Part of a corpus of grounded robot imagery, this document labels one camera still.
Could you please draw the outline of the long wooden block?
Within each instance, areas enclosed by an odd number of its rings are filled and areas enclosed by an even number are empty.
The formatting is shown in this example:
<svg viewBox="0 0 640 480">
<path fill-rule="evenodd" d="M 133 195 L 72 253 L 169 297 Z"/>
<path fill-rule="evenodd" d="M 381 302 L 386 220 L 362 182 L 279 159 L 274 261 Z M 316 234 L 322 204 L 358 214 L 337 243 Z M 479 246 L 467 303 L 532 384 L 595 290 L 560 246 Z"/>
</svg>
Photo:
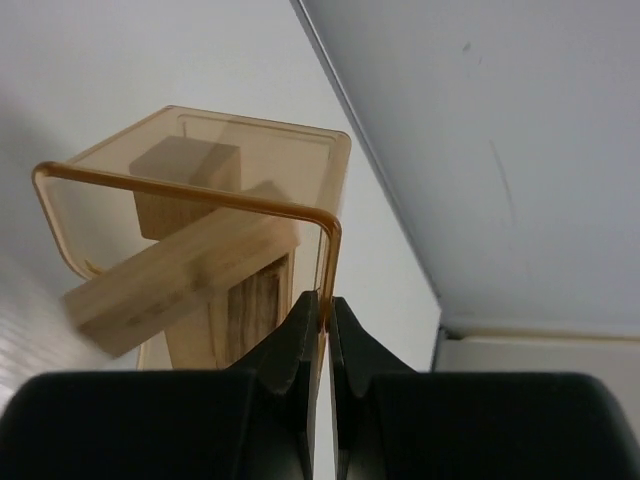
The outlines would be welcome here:
<svg viewBox="0 0 640 480">
<path fill-rule="evenodd" d="M 217 208 L 67 292 L 62 304 L 79 334 L 119 357 L 298 244 L 292 219 Z"/>
</svg>

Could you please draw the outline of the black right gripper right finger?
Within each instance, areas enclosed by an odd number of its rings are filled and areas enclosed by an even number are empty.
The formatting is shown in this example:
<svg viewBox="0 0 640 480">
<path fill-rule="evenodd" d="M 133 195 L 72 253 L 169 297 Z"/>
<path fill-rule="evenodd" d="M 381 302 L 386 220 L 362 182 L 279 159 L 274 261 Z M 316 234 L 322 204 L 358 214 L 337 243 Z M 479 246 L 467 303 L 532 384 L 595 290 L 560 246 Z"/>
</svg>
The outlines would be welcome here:
<svg viewBox="0 0 640 480">
<path fill-rule="evenodd" d="M 419 372 L 343 298 L 329 323 L 340 479 L 635 479 L 619 402 L 578 373 Z"/>
</svg>

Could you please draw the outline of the amber transparent plastic bin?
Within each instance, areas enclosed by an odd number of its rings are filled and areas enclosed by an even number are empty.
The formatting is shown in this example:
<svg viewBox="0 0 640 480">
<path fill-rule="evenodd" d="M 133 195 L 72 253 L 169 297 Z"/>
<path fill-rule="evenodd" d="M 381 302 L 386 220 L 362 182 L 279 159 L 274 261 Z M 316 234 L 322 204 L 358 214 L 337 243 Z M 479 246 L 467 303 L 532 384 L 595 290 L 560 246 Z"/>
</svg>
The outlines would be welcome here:
<svg viewBox="0 0 640 480">
<path fill-rule="evenodd" d="M 315 293 L 321 338 L 350 150 L 337 130 L 168 106 L 65 162 L 37 165 L 32 181 L 81 285 L 217 208 L 294 220 L 291 308 Z M 173 368 L 168 327 L 134 349 Z"/>
</svg>

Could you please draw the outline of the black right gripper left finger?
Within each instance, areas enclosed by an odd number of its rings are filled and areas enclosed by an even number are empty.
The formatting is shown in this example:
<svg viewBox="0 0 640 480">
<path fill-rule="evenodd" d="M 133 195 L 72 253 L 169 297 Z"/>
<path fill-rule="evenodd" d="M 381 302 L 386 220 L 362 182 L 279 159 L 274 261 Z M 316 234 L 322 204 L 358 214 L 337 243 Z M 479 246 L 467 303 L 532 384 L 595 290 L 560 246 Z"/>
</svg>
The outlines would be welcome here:
<svg viewBox="0 0 640 480">
<path fill-rule="evenodd" d="M 47 373 L 1 418 L 5 479 L 308 479 L 318 297 L 223 370 Z"/>
</svg>

